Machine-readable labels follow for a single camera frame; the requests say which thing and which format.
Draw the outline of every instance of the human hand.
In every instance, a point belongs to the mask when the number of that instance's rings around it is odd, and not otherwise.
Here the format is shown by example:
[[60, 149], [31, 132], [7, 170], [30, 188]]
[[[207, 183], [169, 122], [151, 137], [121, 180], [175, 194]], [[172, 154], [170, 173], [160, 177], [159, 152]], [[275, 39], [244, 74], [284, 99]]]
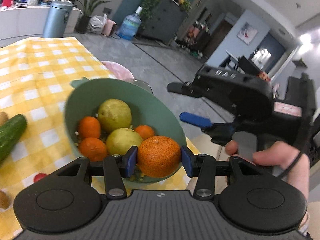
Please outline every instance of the human hand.
[[[230, 156], [236, 155], [238, 150], [238, 143], [230, 141], [226, 145], [226, 153]], [[269, 149], [255, 152], [253, 154], [253, 163], [261, 166], [275, 166], [279, 165], [283, 170], [288, 168], [299, 154], [299, 150], [290, 146], [287, 143], [278, 141], [274, 143]], [[300, 190], [305, 198], [309, 197], [309, 176], [310, 176], [310, 162], [307, 155], [303, 154], [299, 161], [288, 173], [287, 183], [296, 189]], [[301, 224], [307, 220], [305, 215]]]

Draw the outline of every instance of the framed picture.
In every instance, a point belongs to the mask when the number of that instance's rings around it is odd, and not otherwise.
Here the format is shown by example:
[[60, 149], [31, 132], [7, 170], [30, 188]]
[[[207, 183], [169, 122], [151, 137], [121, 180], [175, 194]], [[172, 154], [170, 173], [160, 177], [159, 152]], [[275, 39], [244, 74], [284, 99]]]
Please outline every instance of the framed picture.
[[246, 23], [239, 31], [237, 37], [245, 44], [250, 45], [257, 34], [258, 30], [253, 28], [249, 23]]

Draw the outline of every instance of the orange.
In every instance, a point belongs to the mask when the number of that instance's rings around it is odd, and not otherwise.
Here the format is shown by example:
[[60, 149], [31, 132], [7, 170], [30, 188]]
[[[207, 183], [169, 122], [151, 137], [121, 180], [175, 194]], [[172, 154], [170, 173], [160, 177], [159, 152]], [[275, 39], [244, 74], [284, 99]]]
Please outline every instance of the orange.
[[88, 157], [91, 162], [100, 162], [108, 155], [107, 146], [97, 138], [84, 139], [78, 149], [82, 155]]
[[181, 161], [179, 144], [166, 136], [153, 136], [138, 148], [137, 164], [141, 171], [153, 178], [172, 174]]
[[81, 139], [99, 138], [101, 134], [99, 121], [92, 116], [86, 116], [79, 122], [78, 133]]
[[147, 125], [140, 125], [136, 129], [134, 129], [143, 140], [147, 140], [152, 136], [155, 136], [155, 131]]

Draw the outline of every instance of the cucumber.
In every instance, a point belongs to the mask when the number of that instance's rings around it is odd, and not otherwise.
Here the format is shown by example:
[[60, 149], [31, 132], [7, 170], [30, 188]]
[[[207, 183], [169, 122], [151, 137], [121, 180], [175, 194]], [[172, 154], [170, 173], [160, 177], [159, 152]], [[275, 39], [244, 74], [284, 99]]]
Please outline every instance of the cucumber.
[[27, 128], [27, 119], [17, 114], [0, 127], [0, 162], [4, 160]]

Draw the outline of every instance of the ribbed gray panel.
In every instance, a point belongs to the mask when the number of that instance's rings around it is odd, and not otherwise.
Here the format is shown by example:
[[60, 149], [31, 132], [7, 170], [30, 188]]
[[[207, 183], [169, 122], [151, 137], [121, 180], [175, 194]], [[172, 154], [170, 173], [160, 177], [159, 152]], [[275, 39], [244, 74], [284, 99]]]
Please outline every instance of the ribbed gray panel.
[[91, 224], [61, 235], [24, 231], [18, 240], [302, 240], [298, 232], [257, 236], [227, 223], [210, 202], [189, 191], [144, 191], [111, 201]]

